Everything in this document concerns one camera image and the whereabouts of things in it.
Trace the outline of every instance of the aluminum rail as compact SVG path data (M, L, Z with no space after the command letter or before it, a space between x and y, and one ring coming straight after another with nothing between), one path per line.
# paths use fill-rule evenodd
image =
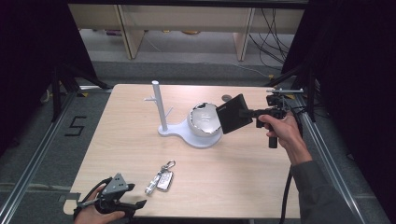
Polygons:
M301 95L296 95L296 100L298 106L305 106L304 99ZM349 188L347 187L344 178L342 177L340 171L338 170L338 167L335 164L334 159L332 158L332 154L330 153L330 150L327 148L326 143L324 142L323 137L321 136L318 130L317 124L311 121L311 118L309 118L307 113L303 113L303 120L305 121L308 131L310 132L312 138L314 139L320 157L323 159L323 163L330 176L330 179L332 180L332 183L334 184L334 187L340 192L340 194L346 200L346 203L351 209L353 215L358 219L359 223L362 224L367 223L364 220L364 217L361 214L361 210L359 209Z

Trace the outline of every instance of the wooden table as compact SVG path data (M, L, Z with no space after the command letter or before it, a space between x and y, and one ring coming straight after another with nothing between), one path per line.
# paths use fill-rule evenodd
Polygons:
M243 93L249 109L268 107L265 88L161 85L165 112L173 107L168 123L180 123L201 102L222 105L224 94ZM121 173L133 191L123 203L147 199L137 217L280 217L283 190L290 168L284 148L268 147L266 130L254 123L224 134L207 149L189 147L177 136L161 137L157 106L151 85L117 85L107 102L71 192L81 200L99 181ZM174 179L168 192L154 190L149 181L170 160ZM298 192L290 186L287 217L300 216ZM64 205L73 214L75 201Z

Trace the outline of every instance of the gray floor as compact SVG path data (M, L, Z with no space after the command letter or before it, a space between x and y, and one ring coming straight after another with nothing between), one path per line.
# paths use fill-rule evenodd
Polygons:
M185 35L178 31L148 31L137 57L128 60L120 36L109 36L104 31L92 30L81 30L80 33L97 75L112 85L150 83L152 79L159 78L163 84L260 86L269 80L269 75L279 75L279 70L272 67L281 66L281 63L269 56L260 55L251 40L247 45L245 60L238 62L232 34ZM293 39L292 35L279 37L287 46ZM262 42L257 34L253 34L253 38L259 43ZM278 50L268 49L280 57ZM90 85L84 80L79 81L81 85ZM289 84L287 81L279 86L287 88ZM62 211L63 203L60 198L73 184L109 94L90 93L87 97L74 99L10 223L72 223L71 217ZM316 125L346 182L347 189L361 211L364 220L362 223L389 223L360 170L346 157L347 148L325 109L318 107L316 113ZM31 122L20 134L20 145L11 147L0 158L0 202L7 198L13 184L20 179L50 126L51 116L51 101L48 101L36 110ZM84 132L79 137L66 137L66 133L75 131L69 128L75 116L87 117L78 121L85 126ZM326 164L316 150L316 142L309 131L304 132L304 140L326 172ZM255 223L277 223L277 220L256 219ZM286 223L300 222L288 219Z

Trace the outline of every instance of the metal bar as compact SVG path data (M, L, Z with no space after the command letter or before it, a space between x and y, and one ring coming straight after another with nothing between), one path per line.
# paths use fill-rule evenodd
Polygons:
M52 122L58 118L58 115L62 111L61 105L61 90L59 88L59 70L55 66L52 71L52 107L53 107L53 115L52 115Z
M297 95L296 100L298 106L305 106L304 99L301 95ZM310 132L311 136L314 139L315 144L317 145L320 157L323 159L323 163L326 167L327 172L329 173L329 176L332 180L332 183L334 184L334 187L340 192L340 194L346 200L346 203L349 205L353 215L358 219L359 223L362 224L367 223L364 220L361 211L355 199L353 198L349 188L347 187L344 178L342 177L340 171L338 170L338 167L335 164L334 159L332 158L332 154L330 153L330 150L327 148L326 143L324 142L318 130L317 124L315 122L312 122L311 119L309 118L309 115L306 113L303 113L303 119L308 128L308 131Z
M328 6L328 1L309 3L308 0L67 0L67 4L138 5L173 7L266 7L305 9L308 4Z
M111 93L113 89L102 89L99 86L79 86L78 93Z
M44 160L44 157L50 147L50 144L52 143L53 138L55 137L55 134L57 133L60 125L62 124L64 114L67 111L67 108L71 105L75 98L76 94L73 92L70 92L66 96L63 103L63 111L61 112L59 117L49 126L49 129L44 135L44 138L41 140L41 143L35 151L35 154L33 155L32 159L30 159L29 164L26 166L23 174L21 175L14 189L11 191L6 202L2 205L0 209L0 220L2 224L7 224L12 219L23 198L24 193L28 189L31 180L35 176L39 165Z
M160 113L161 125L164 132L168 131L168 125L166 123L165 112L163 111L163 98L161 97L160 83L158 81L152 81L152 88L155 94L155 103L157 103L158 112Z

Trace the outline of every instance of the sleeve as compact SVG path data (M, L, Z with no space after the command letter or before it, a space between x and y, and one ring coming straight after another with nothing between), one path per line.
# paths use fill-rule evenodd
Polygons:
M347 202L327 182L315 161L292 166L290 170L299 191L302 223L358 223Z

